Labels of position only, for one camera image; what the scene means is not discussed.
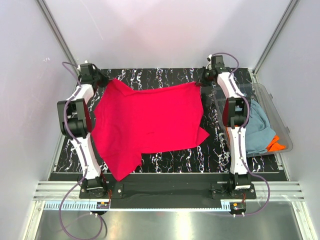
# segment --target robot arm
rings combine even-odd
[[[103,196],[107,192],[107,184],[101,168],[95,157],[92,143],[91,131],[92,122],[88,111],[87,103],[94,96],[98,86],[104,87],[108,84],[109,78],[91,63],[79,66],[81,74],[81,86],[77,86],[74,93],[67,99],[57,103],[60,130],[74,146],[82,166],[82,174],[85,176],[81,184],[80,198],[92,198]],[[72,99],[66,110],[64,108],[68,100]],[[68,126],[75,139],[68,134]]]
[[[223,109],[222,121],[226,127],[230,143],[231,168],[228,191],[248,190],[251,187],[251,177],[244,164],[247,165],[246,158],[246,118],[249,114],[246,98],[250,107],[250,98],[244,96],[239,90],[231,69],[225,67],[221,55],[209,55],[209,64],[204,67],[200,84],[210,86],[215,81],[226,97]]]

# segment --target red t-shirt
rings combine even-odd
[[[142,154],[190,149],[209,134],[202,129],[200,87],[132,90],[114,79],[98,103],[92,137],[112,175],[121,181],[141,164]]]

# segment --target transparent plastic container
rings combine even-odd
[[[289,152],[293,148],[293,143],[289,136],[289,129],[285,127],[282,122],[275,105],[272,102],[272,96],[267,92],[265,86],[259,83],[248,83],[238,85],[240,91],[247,97],[257,101],[265,114],[267,115],[271,128],[275,131],[276,135],[279,136],[278,143],[284,145],[286,148],[279,151],[267,151],[265,153],[253,153],[248,154],[247,157],[263,156],[277,153]],[[226,104],[226,97],[221,87],[215,88],[215,94],[213,95],[216,110],[218,114],[218,122],[221,128],[224,130],[224,135],[227,136],[227,131],[222,122],[222,112]],[[229,139],[226,137],[226,142],[230,147]]]

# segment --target teal fabric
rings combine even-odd
[[[255,100],[251,100],[249,122],[246,125],[246,154],[263,154],[274,139],[276,132],[271,129],[268,117]]]

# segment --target black marble surface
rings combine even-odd
[[[165,88],[191,81],[197,81],[202,74],[202,68],[152,68],[152,69],[105,69],[111,79],[118,78],[134,90]],[[235,72],[237,84],[251,83],[247,68]],[[217,110],[213,99],[215,86],[202,87],[201,98],[204,109],[201,127],[210,136],[199,146],[180,151],[143,154],[142,165],[135,173],[227,173],[230,168],[230,152],[225,140],[223,129],[218,124]],[[93,110],[104,93],[99,88],[88,103],[91,119],[95,121]],[[254,92],[246,92],[255,98]],[[92,143],[95,156],[103,171],[110,172],[108,166],[98,155]],[[264,155],[247,158],[253,172],[278,172],[274,155]],[[57,173],[79,173],[82,171],[77,153],[69,140],[64,139],[63,147],[55,169]]]

